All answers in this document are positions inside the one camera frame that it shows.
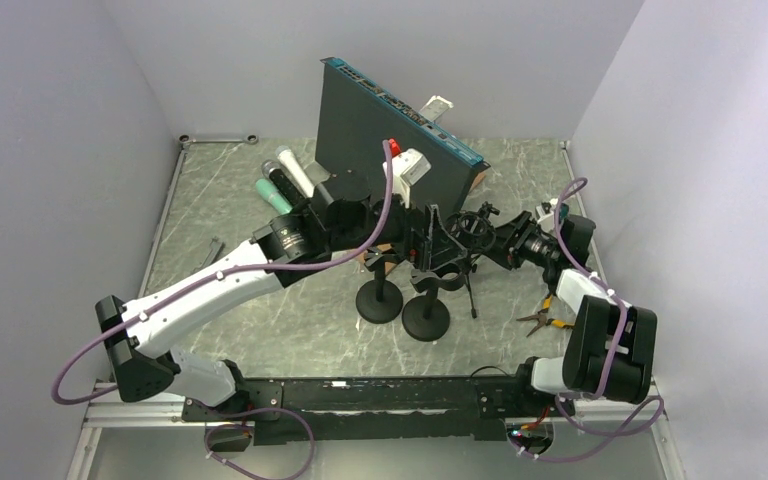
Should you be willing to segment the black tripod shock-mount stand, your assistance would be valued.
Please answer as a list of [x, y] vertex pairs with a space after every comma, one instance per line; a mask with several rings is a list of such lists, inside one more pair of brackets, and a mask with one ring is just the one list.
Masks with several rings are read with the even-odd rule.
[[473, 319], [478, 317], [471, 274], [477, 270], [477, 260], [488, 251], [496, 241], [495, 227], [490, 217], [498, 215], [500, 211], [490, 202], [484, 202], [478, 210], [462, 210], [450, 215], [446, 222], [446, 230], [455, 237], [467, 249], [468, 267], [465, 270], [465, 287], [470, 300], [470, 314]]

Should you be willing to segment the black round-base mic stand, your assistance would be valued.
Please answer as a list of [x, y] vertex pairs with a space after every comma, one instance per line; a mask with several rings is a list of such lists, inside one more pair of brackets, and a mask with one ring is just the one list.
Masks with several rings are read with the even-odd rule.
[[355, 297], [358, 314], [367, 322], [381, 325], [396, 319], [403, 308], [403, 295], [400, 288], [384, 275], [384, 263], [392, 261], [398, 264], [394, 249], [383, 255], [376, 255], [367, 266], [373, 279], [364, 283]]

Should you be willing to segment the mint green microphone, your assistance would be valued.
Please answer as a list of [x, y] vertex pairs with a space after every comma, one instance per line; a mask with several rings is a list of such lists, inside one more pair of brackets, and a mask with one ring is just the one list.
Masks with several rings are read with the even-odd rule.
[[279, 215], [289, 214], [292, 211], [291, 204], [270, 180], [258, 179], [255, 182], [255, 188], [260, 197], [272, 206]]

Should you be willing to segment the white microphone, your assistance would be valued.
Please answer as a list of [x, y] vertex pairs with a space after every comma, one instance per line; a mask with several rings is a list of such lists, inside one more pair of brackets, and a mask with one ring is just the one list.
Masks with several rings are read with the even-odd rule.
[[276, 149], [275, 154], [279, 163], [296, 182], [296, 185], [299, 187], [301, 192], [307, 198], [311, 198], [314, 194], [315, 186], [304, 168], [299, 163], [292, 149], [288, 146], [281, 145]]

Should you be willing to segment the black sparkly microphone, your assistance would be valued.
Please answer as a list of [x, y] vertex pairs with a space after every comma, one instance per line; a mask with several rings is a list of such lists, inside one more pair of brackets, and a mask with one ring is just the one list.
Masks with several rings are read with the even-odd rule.
[[288, 201], [292, 208], [305, 202], [306, 197], [302, 191], [290, 179], [283, 166], [274, 160], [269, 160], [261, 165], [263, 176], [268, 179], [277, 191]]

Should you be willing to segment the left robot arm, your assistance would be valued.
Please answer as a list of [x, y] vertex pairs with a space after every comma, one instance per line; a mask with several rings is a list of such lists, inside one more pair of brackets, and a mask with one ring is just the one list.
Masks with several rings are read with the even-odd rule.
[[173, 286], [128, 302], [115, 296], [98, 302], [120, 399], [175, 393], [207, 404], [221, 419], [239, 417], [248, 402], [239, 367], [181, 350], [178, 342], [239, 305], [381, 244], [393, 247], [396, 263], [408, 261], [415, 273], [433, 279], [452, 278], [466, 258], [437, 205], [412, 204], [392, 179], [375, 198], [363, 180], [344, 174], [316, 185], [290, 213]]

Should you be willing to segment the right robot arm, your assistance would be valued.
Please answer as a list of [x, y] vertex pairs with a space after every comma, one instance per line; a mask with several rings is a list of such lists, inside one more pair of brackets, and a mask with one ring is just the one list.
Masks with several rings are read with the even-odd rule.
[[649, 392], [656, 314], [627, 302], [619, 305], [596, 273], [579, 271], [567, 258], [571, 254], [575, 263], [586, 262], [595, 228], [590, 219], [571, 214], [553, 236], [523, 212], [495, 229], [496, 239], [485, 253], [508, 270], [526, 261], [541, 267], [549, 292], [576, 314], [563, 356], [530, 357], [517, 367], [511, 401], [524, 415], [538, 413], [550, 394], [639, 404]]

